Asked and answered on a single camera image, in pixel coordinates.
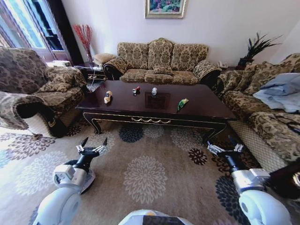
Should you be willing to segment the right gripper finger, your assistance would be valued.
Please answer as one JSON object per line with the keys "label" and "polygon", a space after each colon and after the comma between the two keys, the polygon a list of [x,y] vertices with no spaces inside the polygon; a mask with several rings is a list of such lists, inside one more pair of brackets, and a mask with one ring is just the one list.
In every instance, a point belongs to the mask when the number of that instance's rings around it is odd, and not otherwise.
{"label": "right gripper finger", "polygon": [[211,144],[209,141],[207,141],[207,144],[208,144],[207,149],[208,149],[212,154],[218,155],[219,153],[222,152],[222,149],[221,149],[221,148],[219,148],[219,147],[216,146],[216,145]]}
{"label": "right gripper finger", "polygon": [[229,137],[230,142],[232,143],[232,145],[234,146],[233,151],[235,152],[242,152],[244,145],[238,143],[234,138]]}

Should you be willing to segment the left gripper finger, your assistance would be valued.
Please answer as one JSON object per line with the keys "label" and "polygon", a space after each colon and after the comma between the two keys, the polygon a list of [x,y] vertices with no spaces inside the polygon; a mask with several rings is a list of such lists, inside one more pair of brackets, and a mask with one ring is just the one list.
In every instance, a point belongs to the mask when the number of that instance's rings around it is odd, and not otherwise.
{"label": "left gripper finger", "polygon": [[108,150],[108,147],[107,147],[107,139],[108,139],[108,138],[105,138],[103,144],[100,145],[100,146],[98,146],[98,147],[96,147],[96,148],[94,149],[94,151],[95,151],[95,152],[98,152],[98,153],[102,153],[102,152],[107,151],[107,150]]}
{"label": "left gripper finger", "polygon": [[84,146],[85,146],[87,140],[88,140],[88,137],[86,137],[86,138],[85,138],[84,140],[82,140],[78,145],[76,145],[76,149],[77,149],[78,152],[84,152],[84,151],[85,151],[85,150],[84,150]]}

